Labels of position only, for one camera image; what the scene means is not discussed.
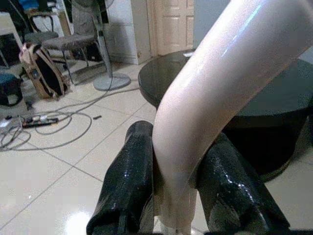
brown backpack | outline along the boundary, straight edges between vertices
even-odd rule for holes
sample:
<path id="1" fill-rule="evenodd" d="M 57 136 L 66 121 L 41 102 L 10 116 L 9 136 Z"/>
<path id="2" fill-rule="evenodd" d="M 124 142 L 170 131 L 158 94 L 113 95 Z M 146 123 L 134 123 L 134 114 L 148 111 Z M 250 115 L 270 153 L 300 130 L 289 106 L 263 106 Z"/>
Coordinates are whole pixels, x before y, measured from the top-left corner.
<path id="1" fill-rule="evenodd" d="M 58 99 L 69 90 L 69 81 L 40 45 L 25 43 L 19 58 L 41 98 Z"/>

pipe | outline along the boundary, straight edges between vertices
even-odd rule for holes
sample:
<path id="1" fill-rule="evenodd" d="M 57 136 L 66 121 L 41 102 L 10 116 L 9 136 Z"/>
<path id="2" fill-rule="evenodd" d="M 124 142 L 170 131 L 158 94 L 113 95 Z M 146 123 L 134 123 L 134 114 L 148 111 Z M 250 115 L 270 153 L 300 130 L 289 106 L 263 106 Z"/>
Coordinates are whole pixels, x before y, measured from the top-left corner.
<path id="1" fill-rule="evenodd" d="M 232 0 L 177 75 L 153 129 L 161 222 L 190 233 L 189 180 L 216 136 L 313 44 L 312 0 Z"/>

